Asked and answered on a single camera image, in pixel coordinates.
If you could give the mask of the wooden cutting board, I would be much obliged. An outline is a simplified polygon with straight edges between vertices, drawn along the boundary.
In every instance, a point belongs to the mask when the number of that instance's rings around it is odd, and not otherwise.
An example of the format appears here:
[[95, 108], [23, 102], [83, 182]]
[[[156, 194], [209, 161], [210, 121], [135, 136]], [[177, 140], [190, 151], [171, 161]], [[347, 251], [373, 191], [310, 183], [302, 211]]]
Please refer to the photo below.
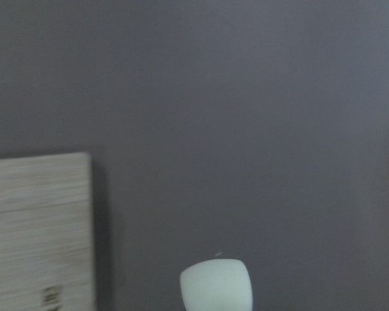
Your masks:
[[91, 159], [0, 159], [0, 310], [95, 310]]

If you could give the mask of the white steamed bun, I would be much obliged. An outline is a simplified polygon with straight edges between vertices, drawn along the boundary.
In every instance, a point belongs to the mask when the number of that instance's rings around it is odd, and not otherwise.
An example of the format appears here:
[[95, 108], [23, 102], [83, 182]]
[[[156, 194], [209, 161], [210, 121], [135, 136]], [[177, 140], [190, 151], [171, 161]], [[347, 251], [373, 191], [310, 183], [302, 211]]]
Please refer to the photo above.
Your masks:
[[253, 293], [245, 264], [237, 259], [212, 259], [180, 274], [186, 311], [252, 311]]

